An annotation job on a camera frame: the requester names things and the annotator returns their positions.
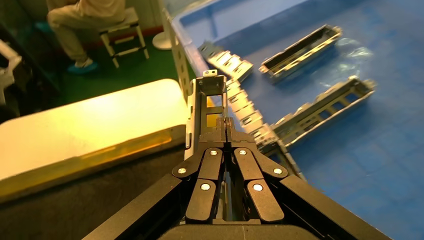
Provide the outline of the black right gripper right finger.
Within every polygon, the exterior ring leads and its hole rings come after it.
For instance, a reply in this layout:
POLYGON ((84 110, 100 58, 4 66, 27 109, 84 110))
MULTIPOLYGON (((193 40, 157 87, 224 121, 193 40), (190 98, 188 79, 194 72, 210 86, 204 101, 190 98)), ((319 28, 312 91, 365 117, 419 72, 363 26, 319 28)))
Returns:
POLYGON ((226 119, 226 142, 234 218, 267 224, 281 222, 285 214, 269 185, 286 178, 288 170, 262 154, 251 135, 237 131, 231 117, 226 119))

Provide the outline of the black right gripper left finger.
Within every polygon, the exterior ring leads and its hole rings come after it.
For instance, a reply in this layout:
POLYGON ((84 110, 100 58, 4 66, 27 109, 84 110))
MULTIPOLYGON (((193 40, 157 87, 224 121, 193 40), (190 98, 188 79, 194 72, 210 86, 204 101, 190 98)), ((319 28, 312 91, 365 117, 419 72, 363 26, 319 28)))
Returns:
POLYGON ((217 215, 225 143, 225 119, 219 117, 216 127, 199 136, 193 155, 172 170, 172 175, 183 181, 180 196, 186 223, 211 223, 217 215))

